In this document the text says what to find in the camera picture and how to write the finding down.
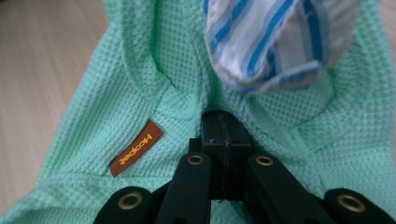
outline leather tag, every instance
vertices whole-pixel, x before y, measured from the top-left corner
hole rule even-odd
[[[119,175],[128,166],[137,161],[162,135],[163,131],[149,120],[132,144],[110,163],[111,174],[114,177]]]

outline green cloth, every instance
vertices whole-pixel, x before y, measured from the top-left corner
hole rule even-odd
[[[310,192],[348,188],[396,218],[394,75],[378,3],[362,1],[352,42],[320,81],[246,97],[220,83],[201,1],[105,1],[108,28],[53,140],[34,189],[0,223],[92,223],[118,189],[173,176],[201,115],[222,109]],[[164,135],[117,177],[109,163],[148,119]],[[241,203],[212,203],[212,223],[244,223]]]

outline blue and white striped fabric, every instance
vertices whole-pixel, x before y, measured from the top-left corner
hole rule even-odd
[[[257,95],[306,87],[350,40],[360,0],[205,0],[205,42],[219,79]]]

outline metal ring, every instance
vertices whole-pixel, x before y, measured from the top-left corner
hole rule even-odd
[[[187,162],[191,165],[199,165],[204,162],[204,158],[202,156],[193,155],[187,158]]]
[[[346,199],[349,199],[350,201],[353,201],[356,205],[351,205],[346,203]],[[364,203],[362,203],[359,199],[348,195],[348,194],[340,194],[337,196],[337,202],[339,202],[341,205],[343,205],[346,209],[356,212],[356,213],[362,213],[366,210],[366,206]]]
[[[125,199],[129,197],[135,197],[136,202],[134,202],[133,204],[126,203]],[[123,210],[131,210],[136,208],[139,204],[141,204],[142,201],[143,201],[143,197],[139,192],[135,191],[135,192],[127,193],[119,199],[119,208]]]
[[[264,165],[264,166],[270,166],[270,165],[274,164],[274,161],[271,158],[266,157],[266,156],[257,157],[256,162],[258,164]]]

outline wooden floor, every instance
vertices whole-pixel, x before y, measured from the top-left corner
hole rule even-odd
[[[396,62],[396,1],[381,11]],[[0,214],[32,189],[105,29],[99,0],[0,0]]]

